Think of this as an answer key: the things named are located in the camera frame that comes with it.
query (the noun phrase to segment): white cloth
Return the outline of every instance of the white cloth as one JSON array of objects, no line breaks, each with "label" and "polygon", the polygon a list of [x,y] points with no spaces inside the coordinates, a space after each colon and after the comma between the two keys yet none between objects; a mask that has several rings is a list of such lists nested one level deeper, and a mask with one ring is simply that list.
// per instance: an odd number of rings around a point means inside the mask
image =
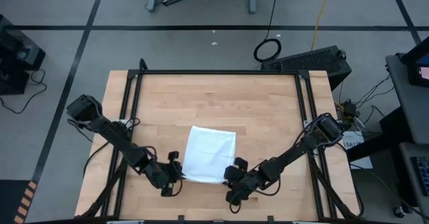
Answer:
[{"label": "white cloth", "polygon": [[233,165],[236,133],[192,126],[186,145],[182,172],[195,182],[225,181],[225,168]]}]

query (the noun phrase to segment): wooden table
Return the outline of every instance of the wooden table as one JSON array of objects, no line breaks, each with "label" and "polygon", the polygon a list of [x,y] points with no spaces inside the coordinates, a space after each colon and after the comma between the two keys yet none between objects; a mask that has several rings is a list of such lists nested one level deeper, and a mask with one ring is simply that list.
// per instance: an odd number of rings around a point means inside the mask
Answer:
[{"label": "wooden table", "polygon": [[[119,117],[126,76],[127,71],[110,73],[103,114],[111,120]],[[310,76],[318,114],[329,112],[336,117],[326,72],[310,72]],[[304,81],[302,86],[307,116],[311,116]],[[167,162],[168,152],[173,150],[180,152],[179,161],[183,162],[191,125],[236,132],[235,155],[248,160],[249,167],[286,151],[302,130],[294,77],[288,75],[144,75],[137,117],[141,124],[135,128],[133,142],[154,146],[161,162]],[[91,153],[103,143],[105,140],[96,135]],[[89,164],[77,215],[85,212],[103,189],[112,149],[108,145]],[[328,148],[326,161],[332,187],[352,212],[359,213],[345,153],[338,146]],[[276,188],[275,184],[266,192]],[[324,214],[329,217],[326,193],[321,185],[320,189]],[[285,168],[277,195],[253,193],[243,201],[238,214],[229,210],[227,191],[220,184],[184,181],[178,196],[161,197],[160,190],[144,175],[138,176],[129,168],[120,218],[176,220],[184,215],[185,220],[262,221],[273,215],[276,221],[317,220],[306,156]],[[113,213],[116,192],[112,192],[109,213]]]}]

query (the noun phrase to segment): metal bracket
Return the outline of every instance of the metal bracket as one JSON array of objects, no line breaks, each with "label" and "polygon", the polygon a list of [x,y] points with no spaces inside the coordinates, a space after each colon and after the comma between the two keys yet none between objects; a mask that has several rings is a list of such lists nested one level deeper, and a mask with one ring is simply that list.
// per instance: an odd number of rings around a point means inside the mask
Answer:
[{"label": "metal bracket", "polygon": [[298,70],[298,74],[306,79],[306,80],[310,80],[310,73],[308,72],[308,70]]},{"label": "metal bracket", "polygon": [[274,224],[274,217],[273,216],[268,216],[268,224]]},{"label": "metal bracket", "polygon": [[177,223],[178,224],[185,224],[185,216],[184,215],[179,215]]}]

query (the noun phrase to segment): floor tile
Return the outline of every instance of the floor tile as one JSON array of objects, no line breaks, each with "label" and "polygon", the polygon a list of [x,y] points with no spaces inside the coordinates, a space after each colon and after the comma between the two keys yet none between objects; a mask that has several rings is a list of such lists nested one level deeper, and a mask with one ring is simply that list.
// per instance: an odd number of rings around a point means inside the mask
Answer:
[{"label": "floor tile", "polygon": [[[147,0],[102,0],[95,24],[267,25],[273,0],[257,0],[258,11],[255,15],[247,14],[247,0],[185,0],[169,7],[159,5],[155,13],[148,13],[143,8],[146,2]],[[323,0],[278,0],[273,24],[314,25],[322,2]],[[320,24],[405,25],[405,21],[395,0],[329,0]]]},{"label": "floor tile", "polygon": [[[43,148],[56,106],[66,82],[82,32],[26,31],[46,51],[41,69],[46,71],[48,89],[34,97],[21,115],[0,107],[0,179],[29,180]],[[27,86],[23,95],[2,96],[5,104],[15,110],[42,86]]]},{"label": "floor tile", "polygon": [[[315,25],[324,0],[278,0],[273,24]],[[405,25],[395,0],[328,0],[320,25]]]},{"label": "floor tile", "polygon": [[420,36],[420,39],[424,40],[429,37],[429,32],[418,32],[418,35]]},{"label": "floor tile", "polygon": [[86,25],[94,0],[0,0],[14,25]]},{"label": "floor tile", "polygon": [[184,0],[153,13],[144,8],[147,2],[102,0],[95,25],[261,25],[268,24],[273,0],[257,0],[254,15],[249,0]]},{"label": "floor tile", "polygon": [[429,26],[429,0],[402,0],[415,26]]}]

